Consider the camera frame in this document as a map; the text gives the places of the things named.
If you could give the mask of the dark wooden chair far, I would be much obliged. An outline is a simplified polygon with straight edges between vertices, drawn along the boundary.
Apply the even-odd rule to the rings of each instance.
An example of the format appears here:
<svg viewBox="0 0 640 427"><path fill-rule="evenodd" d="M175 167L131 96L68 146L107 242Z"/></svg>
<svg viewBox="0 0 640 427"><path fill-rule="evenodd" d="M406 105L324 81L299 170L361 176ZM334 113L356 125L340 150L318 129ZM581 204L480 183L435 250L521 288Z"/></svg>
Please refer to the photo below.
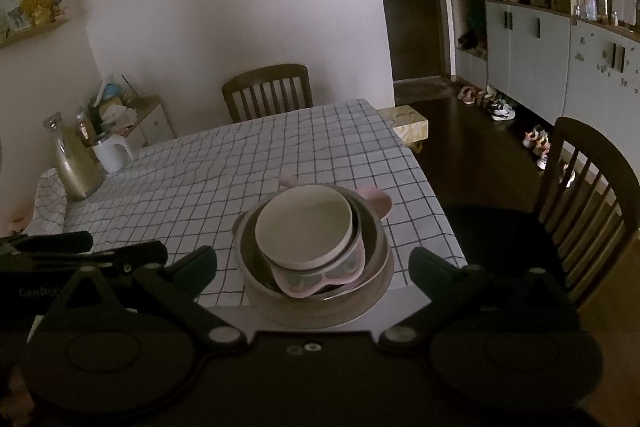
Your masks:
<svg viewBox="0 0 640 427"><path fill-rule="evenodd" d="M314 106L308 68L279 64L243 72L221 88L233 122Z"/></svg>

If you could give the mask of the small colourful shoes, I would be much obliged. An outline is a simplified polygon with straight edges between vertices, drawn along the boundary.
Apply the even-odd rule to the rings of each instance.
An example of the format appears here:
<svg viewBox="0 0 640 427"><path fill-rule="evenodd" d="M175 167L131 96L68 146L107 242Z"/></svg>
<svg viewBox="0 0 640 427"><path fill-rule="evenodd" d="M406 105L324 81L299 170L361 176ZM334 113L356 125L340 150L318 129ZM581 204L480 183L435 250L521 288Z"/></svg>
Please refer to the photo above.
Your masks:
<svg viewBox="0 0 640 427"><path fill-rule="evenodd" d="M540 171L544 171L547 167L547 161L551 150L549 133L538 124L538 126L533 127L529 132L525 132L522 143L527 150L530 150L534 154L536 167ZM568 164L564 159L561 159L560 166L562 167L562 173L559 175L559 182L562 182L565 173L567 173ZM566 188L570 188L575 181L575 178L576 173L575 171L572 171L570 177L564 183L564 186Z"/></svg>

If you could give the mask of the large stainless steel bowl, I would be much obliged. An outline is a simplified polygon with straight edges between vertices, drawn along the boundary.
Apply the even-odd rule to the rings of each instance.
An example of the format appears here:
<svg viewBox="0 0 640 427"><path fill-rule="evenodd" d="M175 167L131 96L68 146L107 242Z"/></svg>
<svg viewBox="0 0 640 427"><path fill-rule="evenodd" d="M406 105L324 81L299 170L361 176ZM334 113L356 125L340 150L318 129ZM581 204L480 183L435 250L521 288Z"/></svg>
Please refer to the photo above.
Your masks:
<svg viewBox="0 0 640 427"><path fill-rule="evenodd" d="M374 307L394 272L375 187L289 185L236 220L233 252L250 303L296 329L343 325Z"/></svg>

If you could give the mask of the white electric kettle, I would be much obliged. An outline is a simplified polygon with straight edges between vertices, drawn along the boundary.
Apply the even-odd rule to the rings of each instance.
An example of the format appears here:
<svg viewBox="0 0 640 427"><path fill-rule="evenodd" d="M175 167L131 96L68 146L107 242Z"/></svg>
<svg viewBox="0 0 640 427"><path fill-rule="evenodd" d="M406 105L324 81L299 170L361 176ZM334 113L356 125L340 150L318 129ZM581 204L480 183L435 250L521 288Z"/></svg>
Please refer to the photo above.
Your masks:
<svg viewBox="0 0 640 427"><path fill-rule="evenodd" d="M99 135L92 150L107 174L118 173L134 160L134 152L127 140L112 132Z"/></svg>

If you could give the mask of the white drawer side cabinet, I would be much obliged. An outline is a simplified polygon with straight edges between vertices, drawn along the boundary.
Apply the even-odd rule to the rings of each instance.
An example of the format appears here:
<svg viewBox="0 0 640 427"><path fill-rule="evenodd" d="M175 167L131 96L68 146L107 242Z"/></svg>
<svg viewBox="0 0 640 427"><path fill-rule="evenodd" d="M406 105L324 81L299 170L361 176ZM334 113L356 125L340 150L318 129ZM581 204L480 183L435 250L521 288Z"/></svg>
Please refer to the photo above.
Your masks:
<svg viewBox="0 0 640 427"><path fill-rule="evenodd" d="M132 126L119 131L134 150L175 139L174 129L166 115L162 99L149 96L138 110L137 120Z"/></svg>

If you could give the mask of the black white sneaker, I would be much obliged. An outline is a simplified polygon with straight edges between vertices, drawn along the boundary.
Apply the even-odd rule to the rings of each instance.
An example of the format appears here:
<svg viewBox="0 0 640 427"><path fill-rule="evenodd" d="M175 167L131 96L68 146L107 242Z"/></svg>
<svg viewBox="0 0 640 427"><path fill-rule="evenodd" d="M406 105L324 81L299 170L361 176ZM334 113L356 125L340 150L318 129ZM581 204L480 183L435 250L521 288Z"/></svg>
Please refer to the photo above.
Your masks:
<svg viewBox="0 0 640 427"><path fill-rule="evenodd" d="M501 98L491 101L487 109L493 121L511 121L515 118L514 108Z"/></svg>

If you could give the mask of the dark wooden chair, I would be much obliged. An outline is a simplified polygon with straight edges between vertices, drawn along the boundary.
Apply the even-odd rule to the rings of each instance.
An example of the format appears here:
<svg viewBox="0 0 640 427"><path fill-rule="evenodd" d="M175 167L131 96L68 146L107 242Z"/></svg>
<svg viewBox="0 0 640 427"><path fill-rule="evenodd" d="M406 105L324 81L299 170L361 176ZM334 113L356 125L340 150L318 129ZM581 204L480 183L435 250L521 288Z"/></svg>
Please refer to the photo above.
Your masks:
<svg viewBox="0 0 640 427"><path fill-rule="evenodd" d="M243 72L221 88L233 122L314 106L308 68L279 64Z"/></svg>
<svg viewBox="0 0 640 427"><path fill-rule="evenodd" d="M529 181L532 205L493 187L491 202L450 205L447 216L469 259L539 265L581 308L638 239L639 179L604 134L570 117L555 121L546 161Z"/></svg>

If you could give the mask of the small steel bowl pink rim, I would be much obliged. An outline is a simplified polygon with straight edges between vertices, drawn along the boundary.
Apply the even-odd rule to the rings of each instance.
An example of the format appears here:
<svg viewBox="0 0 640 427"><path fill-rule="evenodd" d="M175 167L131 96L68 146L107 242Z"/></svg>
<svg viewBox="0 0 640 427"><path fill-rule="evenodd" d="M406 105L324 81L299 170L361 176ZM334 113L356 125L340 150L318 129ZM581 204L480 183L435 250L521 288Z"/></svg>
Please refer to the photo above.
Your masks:
<svg viewBox="0 0 640 427"><path fill-rule="evenodd" d="M322 184L299 184L295 182L282 188L280 193L288 188L301 185ZM339 255L334 261L310 271L285 270L279 267L279 265L270 262L258 248L269 263L277 285L288 297L296 299L308 298L329 286L341 286L355 282L362 274L366 266L366 250L364 249L362 238L361 216L355 204L347 196L345 197L352 206L352 210L355 211L354 235L347 248L343 251L343 254Z"/></svg>

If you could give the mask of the pink shoes pair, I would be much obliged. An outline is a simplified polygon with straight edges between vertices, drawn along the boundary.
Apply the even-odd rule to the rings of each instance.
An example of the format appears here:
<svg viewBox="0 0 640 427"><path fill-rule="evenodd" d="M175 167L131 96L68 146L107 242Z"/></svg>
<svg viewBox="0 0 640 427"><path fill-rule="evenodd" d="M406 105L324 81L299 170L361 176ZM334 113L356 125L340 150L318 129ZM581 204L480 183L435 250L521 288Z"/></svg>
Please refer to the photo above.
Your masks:
<svg viewBox="0 0 640 427"><path fill-rule="evenodd" d="M464 86L458 93L458 100L467 106L484 106L493 98L492 93L473 86Z"/></svg>

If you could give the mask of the yellow flower decoration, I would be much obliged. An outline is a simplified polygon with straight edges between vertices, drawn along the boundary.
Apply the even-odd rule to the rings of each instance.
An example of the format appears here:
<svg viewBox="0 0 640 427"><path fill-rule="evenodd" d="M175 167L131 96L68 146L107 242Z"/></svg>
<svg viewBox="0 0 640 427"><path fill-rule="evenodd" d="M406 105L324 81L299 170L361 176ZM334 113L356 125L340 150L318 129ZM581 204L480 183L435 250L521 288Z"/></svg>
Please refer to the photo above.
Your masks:
<svg viewBox="0 0 640 427"><path fill-rule="evenodd" d="M22 0L21 10L34 27L54 23L64 14L61 0Z"/></svg>

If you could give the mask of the gold thermos carafe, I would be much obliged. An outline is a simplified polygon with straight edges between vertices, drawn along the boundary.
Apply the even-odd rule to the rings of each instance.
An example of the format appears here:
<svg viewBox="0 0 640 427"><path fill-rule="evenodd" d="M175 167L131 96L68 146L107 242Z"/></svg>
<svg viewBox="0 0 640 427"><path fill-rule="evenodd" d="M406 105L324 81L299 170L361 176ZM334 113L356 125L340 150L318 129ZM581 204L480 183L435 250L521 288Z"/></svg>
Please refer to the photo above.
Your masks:
<svg viewBox="0 0 640 427"><path fill-rule="evenodd" d="M98 191L104 181L103 173L70 127L63 124L60 112L43 121L50 132L54 165L65 191L73 200L83 200Z"/></svg>

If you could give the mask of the white wall cabinet unit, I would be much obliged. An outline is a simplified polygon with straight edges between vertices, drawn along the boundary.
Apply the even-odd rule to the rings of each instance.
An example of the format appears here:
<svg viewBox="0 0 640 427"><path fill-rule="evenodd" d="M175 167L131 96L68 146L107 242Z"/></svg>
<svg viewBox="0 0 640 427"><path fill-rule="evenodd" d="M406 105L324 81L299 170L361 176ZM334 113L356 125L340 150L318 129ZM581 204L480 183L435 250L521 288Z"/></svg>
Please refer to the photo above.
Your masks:
<svg viewBox="0 0 640 427"><path fill-rule="evenodd" d="M445 0L457 80L545 121L591 124L639 159L639 0Z"/></svg>

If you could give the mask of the tissue box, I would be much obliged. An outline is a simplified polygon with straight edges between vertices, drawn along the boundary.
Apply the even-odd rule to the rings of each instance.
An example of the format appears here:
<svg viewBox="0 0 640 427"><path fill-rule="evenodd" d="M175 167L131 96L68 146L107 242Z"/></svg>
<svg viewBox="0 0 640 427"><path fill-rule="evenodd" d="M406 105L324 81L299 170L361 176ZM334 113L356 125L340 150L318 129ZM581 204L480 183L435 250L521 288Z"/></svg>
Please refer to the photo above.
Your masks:
<svg viewBox="0 0 640 427"><path fill-rule="evenodd" d="M135 109L115 104L107 106L101 113L103 130L120 130L126 129L132 126L138 118L138 113Z"/></svg>

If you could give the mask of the wooden wall shelf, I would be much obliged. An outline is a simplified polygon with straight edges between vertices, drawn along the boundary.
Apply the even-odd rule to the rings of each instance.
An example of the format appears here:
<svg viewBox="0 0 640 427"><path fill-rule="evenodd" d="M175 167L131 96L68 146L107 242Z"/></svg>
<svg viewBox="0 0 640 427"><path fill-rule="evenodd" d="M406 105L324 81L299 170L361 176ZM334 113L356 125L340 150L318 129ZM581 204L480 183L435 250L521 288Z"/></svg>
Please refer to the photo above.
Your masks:
<svg viewBox="0 0 640 427"><path fill-rule="evenodd" d="M62 0L1 0L1 47L55 31L68 22Z"/></svg>

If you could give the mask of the checkered white tablecloth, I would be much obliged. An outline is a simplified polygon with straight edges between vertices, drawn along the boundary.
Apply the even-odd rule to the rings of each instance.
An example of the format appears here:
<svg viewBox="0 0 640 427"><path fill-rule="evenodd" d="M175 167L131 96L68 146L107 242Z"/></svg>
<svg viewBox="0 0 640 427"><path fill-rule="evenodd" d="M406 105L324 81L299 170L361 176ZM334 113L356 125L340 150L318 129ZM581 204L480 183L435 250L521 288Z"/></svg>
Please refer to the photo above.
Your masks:
<svg viewBox="0 0 640 427"><path fill-rule="evenodd" d="M206 307L247 304L231 252L239 215L278 191L280 176L346 188L376 186L390 195L384 222L396 287L422 246L455 267L465 257L411 150L363 100L323 105L229 124L142 148L96 193L71 202L54 170L40 176L27 233L87 231L98 249L157 239L177 261L213 247L218 272L198 297Z"/></svg>

